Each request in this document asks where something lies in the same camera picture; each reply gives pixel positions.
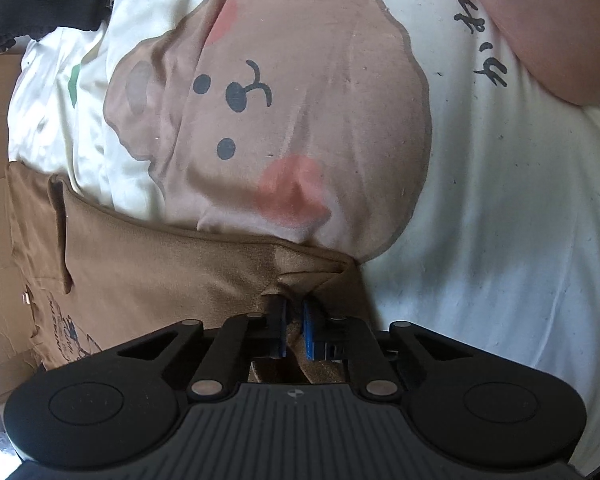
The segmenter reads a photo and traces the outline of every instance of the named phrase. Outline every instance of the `cartoon eye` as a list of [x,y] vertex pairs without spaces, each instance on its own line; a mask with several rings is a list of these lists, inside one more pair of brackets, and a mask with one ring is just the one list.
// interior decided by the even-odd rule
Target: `cartoon eye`
[[233,81],[229,83],[224,92],[224,97],[229,108],[237,113],[245,111],[247,107],[247,93],[255,89],[260,89],[264,92],[267,107],[271,106],[271,88],[269,85],[260,82],[260,67],[251,59],[248,59],[246,63],[253,69],[253,83],[243,87],[240,83]]
[[198,94],[206,94],[211,88],[211,77],[207,74],[200,74],[193,81],[193,91]]
[[216,148],[216,153],[220,160],[229,160],[232,156],[235,155],[235,142],[233,139],[229,139],[228,137],[222,139],[218,142],[218,147]]

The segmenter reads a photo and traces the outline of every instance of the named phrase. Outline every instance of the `red cheek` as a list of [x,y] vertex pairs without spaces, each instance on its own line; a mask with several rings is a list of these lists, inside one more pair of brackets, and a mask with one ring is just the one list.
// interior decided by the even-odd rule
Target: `red cheek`
[[228,33],[231,27],[234,26],[234,23],[237,21],[237,19],[238,4],[235,0],[225,1],[220,14],[218,14],[218,17],[216,18],[214,26],[211,28],[211,32],[209,32],[209,35],[206,38],[205,46],[215,43],[226,33]]
[[305,227],[329,215],[323,199],[322,168],[304,155],[272,162],[260,177],[255,201],[264,218],[282,227]]

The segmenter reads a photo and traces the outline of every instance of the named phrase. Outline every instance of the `folded brown cloth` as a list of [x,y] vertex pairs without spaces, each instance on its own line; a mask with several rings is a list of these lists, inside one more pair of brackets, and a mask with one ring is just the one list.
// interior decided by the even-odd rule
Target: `folded brown cloth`
[[[207,328],[311,292],[335,316],[370,319],[349,256],[270,237],[149,225],[88,203],[61,176],[7,168],[13,257],[24,277],[47,369],[183,319]],[[311,382],[340,380],[335,364],[304,359],[299,322],[288,346]],[[262,378],[266,371],[261,371]]]

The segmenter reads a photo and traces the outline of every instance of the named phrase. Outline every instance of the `cartoon bear ear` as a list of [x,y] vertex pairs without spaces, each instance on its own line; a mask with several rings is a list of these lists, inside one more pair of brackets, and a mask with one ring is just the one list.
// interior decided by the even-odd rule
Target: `cartoon bear ear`
[[138,61],[126,78],[126,100],[133,115],[142,114],[146,108],[146,92],[153,72],[148,61]]

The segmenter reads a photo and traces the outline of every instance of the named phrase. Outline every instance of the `silver screw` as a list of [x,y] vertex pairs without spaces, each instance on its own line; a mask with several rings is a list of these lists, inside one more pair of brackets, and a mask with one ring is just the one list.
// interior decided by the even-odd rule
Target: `silver screw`
[[201,397],[217,395],[222,391],[222,383],[213,379],[203,379],[191,385],[191,391]]
[[398,386],[391,382],[383,379],[371,381],[366,385],[366,390],[377,397],[387,397],[393,395],[398,391]]

